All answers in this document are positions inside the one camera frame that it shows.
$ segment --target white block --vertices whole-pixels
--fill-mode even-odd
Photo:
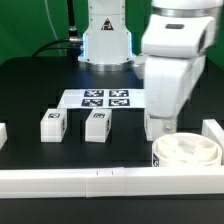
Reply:
[[[163,131],[163,120],[151,118],[145,110],[144,126],[147,141],[155,141],[157,138],[166,135]]]
[[[86,120],[86,141],[105,142],[111,129],[111,120],[111,109],[93,109]]]
[[[5,144],[6,140],[7,140],[7,133],[5,124],[0,123],[0,149]]]
[[[124,196],[124,168],[98,169],[86,176],[86,197]]]
[[[0,171],[0,198],[85,197],[88,170]]]
[[[40,126],[41,142],[61,142],[67,129],[67,110],[48,109]]]
[[[224,193],[224,167],[125,169],[125,196]]]
[[[220,127],[216,120],[203,120],[201,134],[219,144],[224,152],[224,130]]]

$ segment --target block with marker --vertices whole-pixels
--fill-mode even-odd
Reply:
[[[67,129],[67,110],[48,109],[40,126],[41,142],[61,142]]]
[[[111,120],[111,109],[93,109],[86,120],[85,140],[105,142],[111,129]]]

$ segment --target white paper sheet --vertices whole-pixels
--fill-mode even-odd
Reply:
[[[145,108],[144,89],[65,90],[58,108]]]

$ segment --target black table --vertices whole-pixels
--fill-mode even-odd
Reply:
[[[66,58],[15,58],[0,67],[0,122],[8,141],[0,169],[144,167],[151,165],[143,109],[113,110],[105,144],[84,141],[90,110],[68,110],[62,143],[40,143],[40,121],[65,89],[143,88],[133,71],[92,72]],[[200,133],[203,119],[224,127],[224,72],[208,62],[178,118],[178,130]],[[223,195],[0,200],[0,223],[223,222]]]

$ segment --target white cylindrical container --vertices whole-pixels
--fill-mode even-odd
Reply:
[[[152,145],[152,166],[220,166],[222,149],[214,141],[201,135],[176,133],[165,135]]]

